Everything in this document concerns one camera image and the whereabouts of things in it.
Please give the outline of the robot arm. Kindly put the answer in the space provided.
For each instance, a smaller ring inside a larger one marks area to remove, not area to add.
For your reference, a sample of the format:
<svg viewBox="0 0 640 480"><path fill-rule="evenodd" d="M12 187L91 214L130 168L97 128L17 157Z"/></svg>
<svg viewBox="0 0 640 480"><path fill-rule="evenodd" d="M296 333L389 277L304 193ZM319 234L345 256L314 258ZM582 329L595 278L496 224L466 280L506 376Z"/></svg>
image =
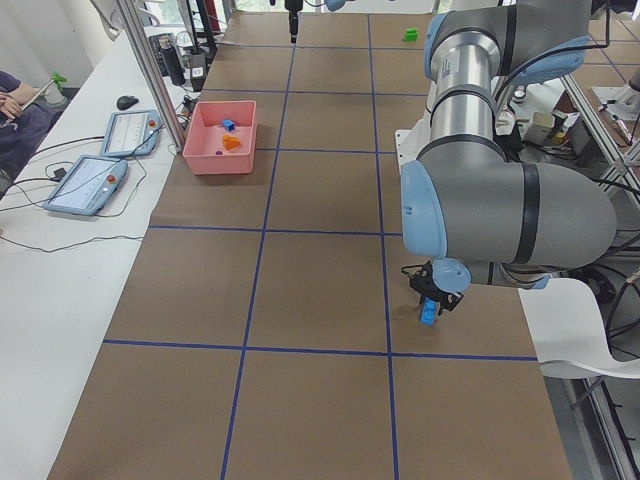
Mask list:
<svg viewBox="0 0 640 480"><path fill-rule="evenodd" d="M303 10L304 0L285 0L284 6L288 12L289 34L292 44L297 43L299 33L299 13ZM327 7L330 12L341 9L346 4L346 0L326 0L321 5Z"/></svg>
<svg viewBox="0 0 640 480"><path fill-rule="evenodd" d="M404 245L425 258L408 275L426 323L454 309L471 284L542 288L553 272L587 265L612 245L616 214L592 180L507 158L491 87L496 77L518 86L576 70L590 15L587 1L519 1L432 19L429 138L400 168Z"/></svg>

